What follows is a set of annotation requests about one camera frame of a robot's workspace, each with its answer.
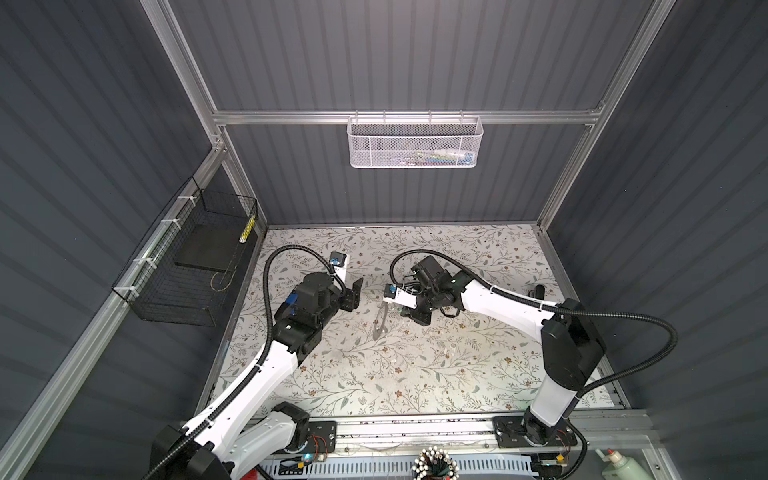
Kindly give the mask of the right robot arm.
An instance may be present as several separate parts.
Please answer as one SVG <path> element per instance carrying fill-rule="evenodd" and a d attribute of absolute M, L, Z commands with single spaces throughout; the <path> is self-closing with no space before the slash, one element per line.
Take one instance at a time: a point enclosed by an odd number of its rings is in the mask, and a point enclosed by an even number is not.
<path fill-rule="evenodd" d="M 517 432 L 533 446 L 544 446 L 566 426 L 571 412 L 588 392 L 657 364 L 677 346 L 678 332 L 669 322 L 645 314 L 592 312 L 574 300 L 561 303 L 523 296 L 490 283 L 469 267 L 435 250 L 418 249 L 422 260 L 407 279 L 388 272 L 384 299 L 400 305 L 403 316 L 428 326 L 434 311 L 453 308 L 477 313 L 524 333 L 542 348 L 545 377 L 526 408 Z M 598 380 L 591 378 L 607 352 L 597 319 L 638 321 L 662 328 L 664 346 L 638 364 Z"/>

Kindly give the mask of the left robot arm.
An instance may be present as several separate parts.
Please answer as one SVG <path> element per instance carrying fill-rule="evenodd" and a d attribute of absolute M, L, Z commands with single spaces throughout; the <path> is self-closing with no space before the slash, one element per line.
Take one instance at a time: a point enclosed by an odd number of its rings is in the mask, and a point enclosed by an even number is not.
<path fill-rule="evenodd" d="M 250 421 L 311 355 L 330 320 L 359 306 L 362 283 L 346 285 L 346 254 L 334 251 L 321 265 L 266 311 L 265 344 L 233 383 L 183 426 L 157 435 L 145 478 L 241 479 L 272 454 L 305 446 L 309 415 L 295 405 L 282 402 L 256 425 Z"/>

